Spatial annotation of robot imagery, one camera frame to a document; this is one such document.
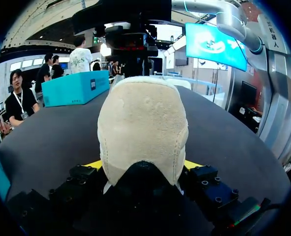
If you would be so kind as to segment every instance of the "white t-shirt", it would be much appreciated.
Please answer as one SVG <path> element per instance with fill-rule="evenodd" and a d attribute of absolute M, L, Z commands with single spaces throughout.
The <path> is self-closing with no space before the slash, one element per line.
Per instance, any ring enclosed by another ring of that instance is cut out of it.
<path fill-rule="evenodd" d="M 90 71 L 90 63 L 93 61 L 91 51 L 87 48 L 76 48 L 70 54 L 72 74 Z"/>

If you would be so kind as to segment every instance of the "round black platform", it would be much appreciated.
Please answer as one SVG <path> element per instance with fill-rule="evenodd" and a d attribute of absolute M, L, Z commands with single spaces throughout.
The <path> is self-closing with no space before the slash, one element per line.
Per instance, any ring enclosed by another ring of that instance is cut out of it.
<path fill-rule="evenodd" d="M 186 88 L 178 89 L 189 123 L 186 159 L 216 167 L 228 186 L 239 189 L 241 200 L 267 197 L 280 203 L 290 181 L 264 143 L 222 108 Z M 97 118 L 107 95 L 83 106 L 44 108 L 3 140 L 0 161 L 12 183 L 8 198 L 32 188 L 47 196 L 49 189 L 65 181 L 70 168 L 99 160 Z M 192 225 L 186 234 L 209 232 L 212 225 L 194 203 L 185 202 L 187 223 Z"/>

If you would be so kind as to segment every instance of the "yellow pad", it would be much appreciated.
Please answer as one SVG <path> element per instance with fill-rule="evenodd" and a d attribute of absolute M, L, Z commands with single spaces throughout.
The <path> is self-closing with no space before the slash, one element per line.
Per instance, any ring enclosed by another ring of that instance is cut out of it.
<path fill-rule="evenodd" d="M 99 170 L 101 168 L 101 160 L 93 162 L 93 163 L 90 163 L 90 164 L 87 164 L 87 165 L 84 165 L 84 166 L 86 166 L 86 167 L 91 166 L 91 167 L 96 168 L 96 169 Z M 197 166 L 201 167 L 202 165 L 199 165 L 199 164 L 196 164 L 194 162 L 185 160 L 185 166 L 187 167 L 188 170 L 190 170 L 190 169 L 192 169 L 194 167 L 197 167 Z"/>
<path fill-rule="evenodd" d="M 96 162 L 93 162 L 93 163 L 90 163 L 90 164 L 87 164 L 87 165 L 84 165 L 86 167 L 93 167 L 93 168 L 96 168 L 97 170 L 99 170 L 101 168 L 101 160 L 99 161 L 96 161 Z"/>
<path fill-rule="evenodd" d="M 192 169 L 194 167 L 197 167 L 197 166 L 201 167 L 202 165 L 185 160 L 185 167 L 187 167 L 188 170 L 190 170 L 190 169 Z"/>

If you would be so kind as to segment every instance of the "teal box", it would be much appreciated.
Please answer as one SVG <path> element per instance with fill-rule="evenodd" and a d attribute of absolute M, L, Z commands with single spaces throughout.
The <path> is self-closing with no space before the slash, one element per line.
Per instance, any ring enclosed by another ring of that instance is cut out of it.
<path fill-rule="evenodd" d="M 86 104 L 109 88 L 108 70 L 82 72 L 42 83 L 46 107 Z"/>

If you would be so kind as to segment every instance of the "beige plush object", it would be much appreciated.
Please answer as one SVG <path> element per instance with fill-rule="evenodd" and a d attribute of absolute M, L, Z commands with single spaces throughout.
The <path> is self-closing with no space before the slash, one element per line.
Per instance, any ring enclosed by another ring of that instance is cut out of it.
<path fill-rule="evenodd" d="M 162 79 L 137 76 L 116 84 L 97 123 L 100 158 L 115 186 L 138 161 L 148 161 L 174 185 L 184 166 L 188 122 L 177 88 Z"/>

